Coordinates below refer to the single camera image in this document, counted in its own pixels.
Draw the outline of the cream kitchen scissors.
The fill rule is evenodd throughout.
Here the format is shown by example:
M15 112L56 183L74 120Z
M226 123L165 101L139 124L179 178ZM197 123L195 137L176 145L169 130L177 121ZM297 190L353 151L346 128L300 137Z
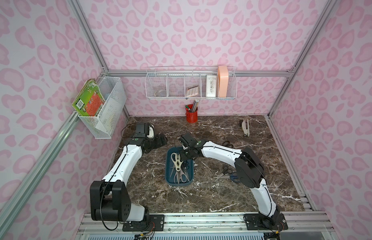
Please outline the cream kitchen scissors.
M183 169L182 168L183 161L181 161L180 154L178 154L178 153L172 153L171 154L171 159L172 159L172 162L174 164L173 170L172 170L172 174L174 174L174 176L175 176L175 172L176 171L179 171L180 169ZM186 173L186 175L188 177L188 182L189 182L190 179L189 179L188 172L185 172L185 173Z

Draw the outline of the pink scissors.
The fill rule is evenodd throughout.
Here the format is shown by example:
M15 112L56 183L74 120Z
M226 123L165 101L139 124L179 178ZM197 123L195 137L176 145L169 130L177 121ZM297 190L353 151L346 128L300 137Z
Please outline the pink scissors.
M180 169L179 171L176 171L175 172L174 182L176 184L188 182L188 177L187 177L186 173L182 169Z

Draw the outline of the black handled silver scissors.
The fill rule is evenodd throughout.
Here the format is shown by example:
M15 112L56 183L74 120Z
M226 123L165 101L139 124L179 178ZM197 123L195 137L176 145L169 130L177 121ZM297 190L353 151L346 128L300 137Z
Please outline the black handled silver scissors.
M187 172L189 170L189 163L188 161L184 161L182 164L182 168L184 172Z

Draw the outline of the all black scissors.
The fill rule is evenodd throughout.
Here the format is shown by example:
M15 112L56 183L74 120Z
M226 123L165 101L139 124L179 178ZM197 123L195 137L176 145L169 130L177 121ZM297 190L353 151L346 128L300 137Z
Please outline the all black scissors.
M225 141L222 143L222 146L233 149L234 146L230 141Z

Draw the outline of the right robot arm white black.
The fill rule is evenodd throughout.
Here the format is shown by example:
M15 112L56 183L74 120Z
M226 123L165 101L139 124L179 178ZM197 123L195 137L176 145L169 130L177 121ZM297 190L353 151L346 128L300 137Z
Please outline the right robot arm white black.
M264 167L251 148L233 149L211 141L180 140L181 156L188 159L211 158L235 168L240 182L250 188L258 205L259 224L271 228L278 222L280 210L273 201L267 187Z

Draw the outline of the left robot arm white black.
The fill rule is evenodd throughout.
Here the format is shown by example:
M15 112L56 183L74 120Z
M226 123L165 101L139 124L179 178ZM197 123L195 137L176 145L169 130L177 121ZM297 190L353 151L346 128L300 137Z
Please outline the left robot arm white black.
M132 204L127 190L130 175L144 154L167 145L168 139L162 134L154 137L128 139L117 163L100 181L90 186L91 217L101 222L135 222L148 224L149 211L146 207Z

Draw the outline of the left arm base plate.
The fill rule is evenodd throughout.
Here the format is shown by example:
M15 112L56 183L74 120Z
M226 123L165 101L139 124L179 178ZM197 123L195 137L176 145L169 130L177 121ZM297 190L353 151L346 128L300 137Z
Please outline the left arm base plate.
M164 230L165 215L154 214L148 218L144 217L143 221L129 221L124 222L123 232L144 232L151 231L152 228L156 232L162 232Z

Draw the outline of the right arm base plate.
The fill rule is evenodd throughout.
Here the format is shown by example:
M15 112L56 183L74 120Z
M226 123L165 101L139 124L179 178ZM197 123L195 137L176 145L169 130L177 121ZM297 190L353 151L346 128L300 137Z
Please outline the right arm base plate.
M246 228L249 231L273 230L284 231L288 230L289 226L284 214L275 213L271 218L258 214L245 214L243 216Z

